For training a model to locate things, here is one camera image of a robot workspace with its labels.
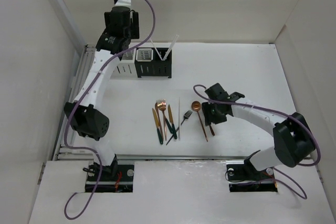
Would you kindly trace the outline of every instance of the wall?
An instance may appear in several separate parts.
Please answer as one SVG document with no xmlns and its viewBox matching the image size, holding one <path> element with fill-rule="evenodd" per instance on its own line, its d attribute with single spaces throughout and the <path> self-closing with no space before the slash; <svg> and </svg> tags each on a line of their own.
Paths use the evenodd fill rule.
<svg viewBox="0 0 336 224">
<path fill-rule="evenodd" d="M 28 223 L 74 48 L 48 0 L 0 0 L 0 216 Z"/>
<path fill-rule="evenodd" d="M 270 42 L 274 41 L 298 0 L 150 0 L 157 15 L 154 41 Z M 103 13 L 113 0 L 65 0 L 85 40 L 96 44 L 104 29 Z M 152 16 L 141 0 L 140 34 L 149 33 Z"/>
<path fill-rule="evenodd" d="M 322 150 L 319 165 L 336 216 L 336 2 L 300 0 L 276 40 L 297 109 Z"/>
</svg>

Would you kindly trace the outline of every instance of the gold fork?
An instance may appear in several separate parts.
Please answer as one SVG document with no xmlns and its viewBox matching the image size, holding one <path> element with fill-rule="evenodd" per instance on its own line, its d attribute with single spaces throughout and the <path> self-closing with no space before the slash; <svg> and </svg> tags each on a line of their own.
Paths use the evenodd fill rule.
<svg viewBox="0 0 336 224">
<path fill-rule="evenodd" d="M 157 107 L 159 107 L 159 110 L 162 111 L 163 114 L 163 127 L 164 127 L 164 138 L 167 141 L 167 129 L 166 129 L 166 116 L 164 115 L 164 111 L 166 110 L 166 100 L 157 100 Z"/>
</svg>

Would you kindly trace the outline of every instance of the white tabletop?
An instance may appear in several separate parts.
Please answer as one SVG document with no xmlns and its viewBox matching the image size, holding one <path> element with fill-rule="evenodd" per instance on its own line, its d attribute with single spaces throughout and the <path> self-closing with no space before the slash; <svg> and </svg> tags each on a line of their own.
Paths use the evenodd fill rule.
<svg viewBox="0 0 336 224">
<path fill-rule="evenodd" d="M 335 224 L 314 167 L 278 167 L 306 190 L 308 199 L 302 200 L 282 184 L 278 193 L 230 193 L 224 161 L 136 162 L 132 193 L 96 193 L 84 214 L 69 221 L 64 205 L 72 193 L 83 192 L 87 165 L 47 163 L 30 224 Z M 288 182 L 280 174 L 275 177 Z M 68 214 L 77 215 L 88 196 L 76 195 Z"/>
<path fill-rule="evenodd" d="M 295 111 L 274 45 L 177 43 L 173 48 L 172 72 L 172 79 L 110 80 L 102 113 L 110 119 L 105 137 L 110 139 L 115 153 L 247 156 L 273 145 L 266 132 L 231 116 L 227 122 L 213 126 L 215 137 L 206 129 L 207 143 L 195 112 L 182 126 L 181 140 L 160 145 L 152 114 L 156 100 L 167 100 L 177 125 L 179 98 L 182 115 L 191 109 L 193 101 L 203 102 L 192 89 L 195 84 L 210 87 L 219 82 L 229 94 L 237 91 L 262 106 L 291 114 Z M 85 142 L 76 136 L 74 145 L 83 146 Z"/>
</svg>

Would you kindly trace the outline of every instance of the knife handle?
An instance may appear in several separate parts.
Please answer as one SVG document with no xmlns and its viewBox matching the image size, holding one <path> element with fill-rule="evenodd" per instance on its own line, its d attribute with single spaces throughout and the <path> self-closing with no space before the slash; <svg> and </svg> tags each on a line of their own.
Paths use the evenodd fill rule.
<svg viewBox="0 0 336 224">
<path fill-rule="evenodd" d="M 172 123 L 172 128 L 173 128 L 173 136 L 174 136 L 175 139 L 177 139 L 175 125 L 173 123 Z"/>
<path fill-rule="evenodd" d="M 173 132 L 173 128 L 170 126 L 170 123 L 169 123 L 168 119 L 165 118 L 165 120 L 166 120 L 166 124 L 167 124 L 167 127 L 168 127 L 170 133 L 174 134 L 174 132 Z"/>
<path fill-rule="evenodd" d="M 158 137 L 159 137 L 160 144 L 163 144 L 163 138 L 162 138 L 162 136 L 161 136 L 160 129 L 157 128 L 156 131 L 157 131 L 157 135 L 158 135 Z"/>
</svg>

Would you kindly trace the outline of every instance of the fork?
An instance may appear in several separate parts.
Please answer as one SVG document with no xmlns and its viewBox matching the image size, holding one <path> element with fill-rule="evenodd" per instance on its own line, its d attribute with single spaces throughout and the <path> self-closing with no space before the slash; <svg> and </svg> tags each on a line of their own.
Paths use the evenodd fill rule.
<svg viewBox="0 0 336 224">
<path fill-rule="evenodd" d="M 191 110 L 188 110 L 184 115 L 183 115 L 183 121 L 181 123 L 181 126 L 182 124 L 184 123 L 185 120 L 188 120 L 189 117 L 191 116 L 193 112 Z M 176 132 L 178 132 L 180 130 L 180 127 L 177 127 L 176 129 Z M 171 139 L 173 139 L 174 136 L 171 136 L 171 138 L 169 139 L 169 141 L 166 143 L 166 145 L 168 145 L 168 143 L 170 142 Z"/>
<path fill-rule="evenodd" d="M 166 128 L 166 116 L 164 115 L 164 111 L 166 110 L 166 100 L 157 100 L 157 107 L 159 108 L 159 110 L 162 111 L 163 114 L 163 127 L 164 127 L 164 138 L 167 141 L 167 128 Z"/>
</svg>

